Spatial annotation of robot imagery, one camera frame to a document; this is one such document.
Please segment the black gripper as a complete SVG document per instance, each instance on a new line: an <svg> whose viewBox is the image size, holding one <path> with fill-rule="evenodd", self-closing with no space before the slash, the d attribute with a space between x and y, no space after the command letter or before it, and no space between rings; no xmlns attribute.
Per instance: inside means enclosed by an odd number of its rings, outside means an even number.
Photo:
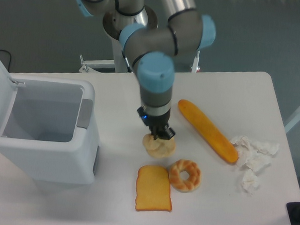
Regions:
<svg viewBox="0 0 300 225"><path fill-rule="evenodd" d="M170 111L167 111L163 115L155 116L147 114L143 107L140 107L137 112L143 123L149 127L154 140L158 138L170 140L176 135L176 132L168 126Z"/></svg>

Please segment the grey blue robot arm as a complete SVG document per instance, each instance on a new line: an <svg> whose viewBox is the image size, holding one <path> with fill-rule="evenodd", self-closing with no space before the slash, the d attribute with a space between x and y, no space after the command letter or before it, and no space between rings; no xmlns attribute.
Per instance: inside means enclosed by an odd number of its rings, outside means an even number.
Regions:
<svg viewBox="0 0 300 225"><path fill-rule="evenodd" d="M194 0L161 0L167 26L149 26L144 0L76 0L85 16L112 13L115 38L140 86L138 114L155 139L170 140L169 127L175 70L172 57L211 46L216 29Z"/></svg>

